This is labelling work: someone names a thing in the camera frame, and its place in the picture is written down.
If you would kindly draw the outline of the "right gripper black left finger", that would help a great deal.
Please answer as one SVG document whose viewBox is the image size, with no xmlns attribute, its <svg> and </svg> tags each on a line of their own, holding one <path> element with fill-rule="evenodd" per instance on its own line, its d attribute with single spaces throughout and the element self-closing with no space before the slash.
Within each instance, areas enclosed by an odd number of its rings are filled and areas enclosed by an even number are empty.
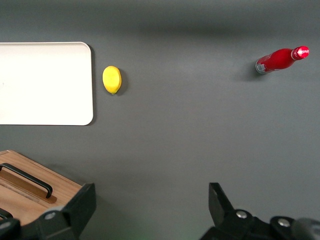
<svg viewBox="0 0 320 240">
<path fill-rule="evenodd" d="M 23 240 L 78 240 L 97 207 L 94 183 L 86 183 L 61 209 L 45 211 L 22 227 Z"/>
</svg>

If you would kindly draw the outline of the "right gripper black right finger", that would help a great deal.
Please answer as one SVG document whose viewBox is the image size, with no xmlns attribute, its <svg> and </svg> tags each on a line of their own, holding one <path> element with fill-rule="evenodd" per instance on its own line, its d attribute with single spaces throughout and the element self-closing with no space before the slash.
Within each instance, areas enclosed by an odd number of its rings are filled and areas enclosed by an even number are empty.
<svg viewBox="0 0 320 240">
<path fill-rule="evenodd" d="M 212 182 L 208 187 L 208 208 L 214 226 L 202 240 L 269 240 L 270 227 L 246 210 L 235 209 L 221 185 Z"/>
</svg>

